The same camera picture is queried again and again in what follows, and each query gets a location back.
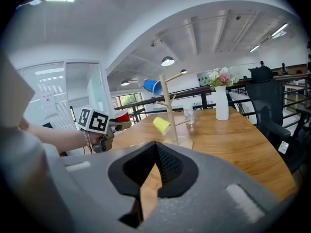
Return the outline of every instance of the pink flower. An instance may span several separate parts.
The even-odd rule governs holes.
[[[230,74],[227,72],[221,73],[219,80],[221,83],[228,83],[230,82],[231,78],[230,78]]]

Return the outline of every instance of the blue cup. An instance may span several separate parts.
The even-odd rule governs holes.
[[[144,89],[151,92],[156,97],[162,95],[162,86],[160,80],[145,80]]]

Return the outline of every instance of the white vase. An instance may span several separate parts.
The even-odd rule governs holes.
[[[225,87],[225,85],[215,87],[216,119],[220,121],[226,121],[229,118],[229,106]]]

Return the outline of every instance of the chair seat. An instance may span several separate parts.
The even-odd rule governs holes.
[[[306,148],[297,140],[294,140],[287,149],[286,154],[278,152],[291,173],[294,173],[307,158]]]

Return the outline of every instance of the red cup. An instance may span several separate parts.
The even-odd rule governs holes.
[[[115,113],[116,122],[129,122],[131,120],[128,110],[121,110]]]

